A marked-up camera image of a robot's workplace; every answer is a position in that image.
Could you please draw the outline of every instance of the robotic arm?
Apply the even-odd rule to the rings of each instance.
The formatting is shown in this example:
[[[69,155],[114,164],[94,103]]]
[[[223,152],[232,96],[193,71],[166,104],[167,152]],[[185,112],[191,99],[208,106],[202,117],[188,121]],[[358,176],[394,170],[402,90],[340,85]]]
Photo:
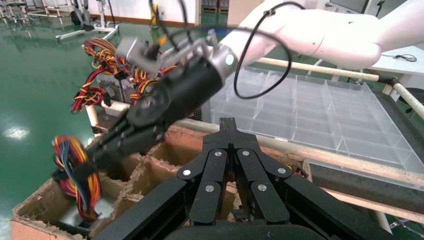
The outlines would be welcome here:
[[[244,19],[240,27],[252,28],[276,3],[265,1]],[[378,19],[365,14],[345,14],[318,9],[301,10],[287,5],[266,18],[259,30],[283,40],[289,49],[348,68],[364,69],[374,65],[382,52],[424,42],[424,1],[408,0]],[[221,43],[238,58],[249,33],[233,31]],[[243,65],[268,54],[276,43],[256,35]]]
[[[265,1],[240,26],[254,26],[274,5],[273,1]],[[382,51],[422,42],[422,10],[424,1],[409,0],[378,20],[368,15],[301,10],[286,5],[267,17],[259,30],[283,39],[290,49],[299,53],[362,69],[376,63]],[[137,39],[124,39],[117,54],[147,71],[157,72],[163,66],[178,62],[185,65],[164,76],[151,96],[126,111],[109,132],[87,150],[91,161],[78,166],[75,176],[85,179],[113,161],[132,153],[146,153],[162,141],[170,125],[193,112],[223,87],[225,79],[236,70],[243,43],[248,38],[248,33],[233,31],[219,44],[214,34],[194,43],[186,40],[179,44],[179,51],[170,49],[157,61],[140,54],[144,45]],[[265,56],[275,46],[272,40],[254,36],[242,66]]]

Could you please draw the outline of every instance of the white wall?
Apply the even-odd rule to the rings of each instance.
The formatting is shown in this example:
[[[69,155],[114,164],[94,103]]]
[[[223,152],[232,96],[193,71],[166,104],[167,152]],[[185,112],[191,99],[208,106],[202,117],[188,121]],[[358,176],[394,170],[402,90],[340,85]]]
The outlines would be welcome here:
[[[40,0],[28,0],[31,5],[35,1],[38,6],[41,5]],[[44,0],[47,5],[54,5],[54,0]],[[111,15],[109,4],[105,1],[105,14]],[[187,19],[191,24],[196,20],[196,0],[183,0],[187,9]],[[56,0],[57,4],[64,4],[66,0]],[[164,12],[164,21],[183,22],[183,15],[177,0],[154,0],[154,4],[159,6],[159,11]],[[151,12],[148,0],[110,0],[113,15],[116,17],[150,19]],[[91,14],[99,14],[98,4],[96,0],[88,0],[88,10]]]

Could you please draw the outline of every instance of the plastic tray compartment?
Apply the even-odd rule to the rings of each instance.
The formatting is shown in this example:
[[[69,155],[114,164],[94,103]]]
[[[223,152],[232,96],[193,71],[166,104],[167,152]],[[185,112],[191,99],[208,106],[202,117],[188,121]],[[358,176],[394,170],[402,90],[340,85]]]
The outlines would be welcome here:
[[[257,94],[282,75],[245,68],[238,88]],[[212,110],[215,124],[219,118],[235,117],[244,131],[424,173],[424,165],[366,84],[289,74],[259,99],[238,99],[232,87],[222,92],[225,101],[212,99],[218,106]]]

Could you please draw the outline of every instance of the wooden plank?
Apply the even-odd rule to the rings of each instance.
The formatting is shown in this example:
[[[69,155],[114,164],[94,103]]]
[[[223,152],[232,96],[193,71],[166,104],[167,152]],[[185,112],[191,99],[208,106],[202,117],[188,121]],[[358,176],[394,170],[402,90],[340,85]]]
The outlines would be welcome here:
[[[393,216],[397,216],[400,218],[404,218],[404,219],[408,219],[417,223],[424,224],[424,214],[416,213],[413,211],[401,209],[394,206],[389,206],[383,203],[367,200],[357,196],[348,195],[342,192],[334,191],[334,190],[323,188],[323,187],[322,189],[342,202],[360,206],[367,209],[371,209],[371,210],[375,210],[375,211],[379,211],[379,212],[383,212],[386,214],[390,214]]]

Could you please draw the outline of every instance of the cardboard box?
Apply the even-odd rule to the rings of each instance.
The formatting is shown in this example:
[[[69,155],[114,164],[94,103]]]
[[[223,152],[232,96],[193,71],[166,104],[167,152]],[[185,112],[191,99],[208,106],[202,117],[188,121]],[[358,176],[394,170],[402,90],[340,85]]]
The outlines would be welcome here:
[[[175,177],[178,169],[202,151],[206,133],[172,126],[166,141],[155,146],[146,156],[133,154],[118,165],[100,173],[102,196],[113,200],[109,216],[98,219],[88,237],[94,237],[165,180]],[[266,147],[262,151],[276,160],[293,167],[301,167],[302,159],[290,153]],[[13,240],[81,240],[82,235],[71,234],[58,227],[61,216],[73,206],[61,189],[50,179],[23,203],[13,209],[11,238]],[[229,182],[223,200],[221,219],[234,220],[232,209],[241,205],[235,183]]]

